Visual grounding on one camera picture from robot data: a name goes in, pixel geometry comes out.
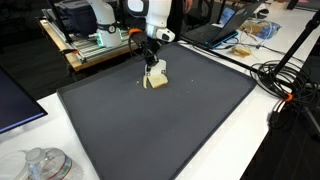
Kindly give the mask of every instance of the black mat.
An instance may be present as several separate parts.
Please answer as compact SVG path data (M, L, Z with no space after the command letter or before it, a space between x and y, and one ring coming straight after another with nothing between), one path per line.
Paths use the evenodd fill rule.
M58 90L101 179L175 178L255 86L178 44L159 57L169 78L160 89L143 89L144 62L129 61Z

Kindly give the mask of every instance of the white table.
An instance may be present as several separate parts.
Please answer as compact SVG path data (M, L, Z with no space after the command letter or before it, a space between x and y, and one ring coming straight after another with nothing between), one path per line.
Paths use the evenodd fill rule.
M283 29L266 45L282 51L288 50L313 15L312 12L301 10L270 11L269 19L280 23ZM316 30L296 56L305 60L319 34L320 31ZM268 50L253 53L259 58L242 59L229 56L248 65L259 60L267 61L282 57ZM211 58L240 72L248 73L237 65L212 56ZM238 180L268 132L268 114L278 101L277 98L256 87L200 149L177 179ZM41 99L39 103L49 115L0 135L0 157L17 150L30 150L34 147L57 147L82 166L84 180L98 179L57 94Z

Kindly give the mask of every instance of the chair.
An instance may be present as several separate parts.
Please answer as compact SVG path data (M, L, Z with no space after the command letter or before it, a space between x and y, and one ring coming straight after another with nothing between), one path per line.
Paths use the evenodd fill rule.
M203 16L202 11L202 3L205 2L205 4L208 6L208 12L205 16ZM192 30L195 28L195 26L202 26L210 22L211 15L212 15L212 8L213 8L214 0L199 0L197 7L192 8L185 18L185 23L188 26L189 30Z

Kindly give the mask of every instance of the monitor screen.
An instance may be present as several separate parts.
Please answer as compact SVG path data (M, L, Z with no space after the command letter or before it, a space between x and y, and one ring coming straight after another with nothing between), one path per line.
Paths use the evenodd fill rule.
M0 134L47 112L0 65Z

